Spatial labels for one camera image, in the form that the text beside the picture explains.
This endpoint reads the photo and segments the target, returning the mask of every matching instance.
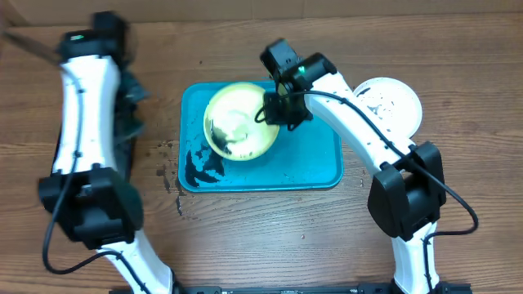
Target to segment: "robotic arm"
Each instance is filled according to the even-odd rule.
[[[443,182],[438,149],[429,142],[416,146],[388,130],[358,103],[330,61],[319,53],[303,59],[284,40],[269,45],[261,54],[278,90],[264,97],[264,119],[293,130],[317,116],[362,159],[373,177],[369,211],[392,238],[396,259],[393,283],[299,290],[181,288],[175,284],[174,273],[145,236],[140,196],[128,181],[134,138],[142,129],[133,112],[146,93],[127,71],[126,32],[123,20],[102,12],[94,15],[92,29],[64,36],[59,48],[61,67],[66,70],[62,75],[63,125],[52,174],[40,180],[38,192],[53,221],[71,241],[96,249],[97,257],[112,253],[105,256],[129,282],[133,293],[424,294],[430,288],[441,293],[472,293],[468,285],[439,281],[433,243],[427,256],[430,288],[425,275],[423,239],[436,230],[445,191],[416,173],[404,179],[402,172],[409,171],[410,160]],[[387,134],[388,143],[366,119]],[[55,274],[74,271],[53,269],[48,262],[46,267]]]

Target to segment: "wooden floor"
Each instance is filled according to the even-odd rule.
[[[437,144],[446,182],[481,221],[476,234],[436,240],[438,273],[472,283],[475,293],[522,293],[522,25],[523,15],[511,14],[136,25],[140,46],[132,70],[153,95],[140,103],[147,129],[132,183],[142,193],[145,231],[156,252],[185,285],[334,286],[392,278],[391,241],[367,212],[370,179],[348,148],[342,182],[327,191],[191,194],[176,188],[183,91],[195,82],[266,78],[258,54],[286,37],[303,55],[323,52],[352,87],[388,76],[419,94],[424,120],[414,140]],[[71,29],[20,32],[54,46]],[[42,266],[50,217],[36,187],[51,168],[62,98],[51,66],[4,46],[0,292],[106,293],[126,286],[107,261],[68,276]],[[164,164],[168,175],[175,172],[171,193],[156,176]],[[177,213],[178,197],[184,216]],[[449,198],[439,223],[461,229],[471,220]],[[53,265],[90,254],[56,230]]]

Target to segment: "cable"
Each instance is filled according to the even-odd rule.
[[[431,233],[431,234],[425,236],[425,238],[423,239],[423,257],[425,260],[424,261],[425,277],[427,278],[429,293],[433,293],[434,289],[432,288],[432,284],[431,284],[431,275],[430,275],[429,264],[428,264],[428,244],[429,244],[430,239],[434,238],[436,236],[457,236],[457,235],[466,235],[466,234],[474,233],[474,231],[476,231],[480,225],[476,212],[474,212],[474,209],[472,209],[472,207],[470,205],[468,205],[468,203],[465,200],[463,200],[463,198],[461,198],[461,196],[459,196],[459,194],[454,192],[454,190],[452,190],[448,185],[445,185],[444,183],[442,183],[435,176],[433,176],[430,172],[428,172],[425,168],[420,167],[413,159],[408,158],[405,154],[403,154],[401,151],[399,151],[394,146],[394,143],[392,143],[390,140],[387,139],[387,137],[385,135],[383,135],[383,133],[379,130],[378,127],[376,127],[376,125],[370,120],[370,118],[367,117],[367,115],[365,115],[364,112],[361,111],[361,109],[359,109],[356,105],[352,104],[347,98],[343,98],[338,95],[334,95],[332,93],[323,92],[323,91],[296,91],[293,93],[288,93],[286,95],[282,95],[280,98],[284,99],[284,98],[291,97],[291,96],[299,96],[299,95],[305,95],[305,94],[319,95],[319,96],[332,98],[332,99],[335,99],[335,100],[343,103],[344,105],[349,106],[352,110],[356,111],[358,113],[358,115],[361,116],[361,118],[363,120],[365,120],[365,122],[380,137],[380,139],[383,140],[383,142],[385,142],[385,145],[388,148],[390,148],[392,151],[394,151],[394,153],[396,153],[398,156],[400,156],[401,160],[406,161],[408,164],[410,164],[410,166],[415,171],[423,174],[427,179],[433,181],[436,185],[439,185],[441,188],[443,188],[447,193],[450,194],[450,196],[452,196],[456,201],[458,201],[458,203],[461,204],[461,206],[463,206],[463,208],[465,208],[467,210],[467,212],[470,214],[470,216],[472,218],[472,222],[473,222],[473,225],[471,228],[465,229],[465,230],[457,230],[457,231],[435,232],[435,233]],[[264,110],[265,110],[265,106],[263,106],[258,111],[256,118],[259,116],[260,112],[262,112]]]
[[[67,191],[69,190],[69,187],[71,186],[71,182],[73,181],[73,174],[76,170],[76,165],[78,163],[78,158],[82,155],[80,154],[80,143],[82,138],[82,129],[83,129],[83,93],[84,90],[82,89],[82,86],[80,85],[79,80],[74,76],[73,73],[71,73],[67,68],[62,66],[59,62],[59,59],[56,59],[54,56],[54,52],[47,46],[41,44],[40,42],[37,42],[33,39],[20,36],[15,33],[7,32],[6,30],[2,31],[2,36],[13,43],[14,45],[17,45],[19,48],[32,53],[45,61],[49,62],[50,64],[58,67],[58,69],[64,73],[66,76],[69,77],[71,82],[74,85],[74,88],[77,93],[78,97],[78,126],[77,126],[77,137],[75,140],[75,147],[73,152],[73,163],[71,165],[71,170],[69,171],[69,174],[67,175],[64,183],[64,187],[60,191],[60,194],[58,196],[58,200],[56,201],[55,208],[52,212],[51,221],[49,222],[49,225],[47,226],[45,238],[42,245],[42,261],[45,266],[45,268],[50,271],[53,274],[70,274],[74,271],[81,269],[85,265],[88,265],[92,263],[93,261],[97,260],[100,257],[103,256],[116,256],[117,260],[121,260],[122,263],[125,265],[129,273],[131,274],[132,278],[135,280],[135,282],[138,284],[140,289],[145,292],[146,294],[150,294],[149,289],[145,287],[145,284],[140,280],[140,278],[136,275],[136,272],[131,267],[131,265],[128,263],[128,261],[123,257],[122,253],[116,252],[114,250],[108,250],[105,252],[98,252],[94,256],[91,256],[87,258],[85,261],[82,261],[78,263],[75,266],[72,266],[68,269],[55,269],[52,267],[52,265],[49,263],[49,244],[51,242],[52,237],[52,231],[55,227],[55,223],[60,215],[60,209],[63,205],[63,202],[65,201],[65,195],[67,194]]]

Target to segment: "blue mat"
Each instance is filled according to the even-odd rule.
[[[272,81],[252,82],[274,91]],[[324,189],[343,176],[342,142],[322,120],[304,122],[295,131],[281,127],[275,143],[253,160],[224,159],[208,146],[203,113],[212,96],[231,82],[197,83],[181,102],[178,176],[191,192]]]

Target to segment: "wood grain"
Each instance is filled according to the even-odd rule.
[[[436,240],[440,276],[472,283],[475,293],[520,293],[522,25],[519,14],[136,25],[140,46],[132,70],[152,96],[139,108],[147,129],[137,144],[132,183],[143,194],[145,231],[157,253],[186,285],[332,286],[391,279],[390,240],[366,209],[370,179],[347,148],[345,175],[330,190],[179,194],[175,188],[184,89],[195,82],[266,78],[257,56],[286,37],[303,55],[323,52],[353,87],[390,76],[419,94],[424,120],[414,139],[439,146],[447,183],[481,219],[476,234]],[[55,45],[71,29],[20,32]],[[49,172],[60,127],[58,73],[6,45],[0,93],[0,292],[125,287],[106,261],[63,277],[45,272],[40,260],[49,215],[36,183]],[[164,164],[172,175],[170,194],[156,176]],[[177,197],[184,216],[177,213]],[[440,229],[470,223],[449,199]],[[54,265],[72,265],[89,254],[56,231]]]

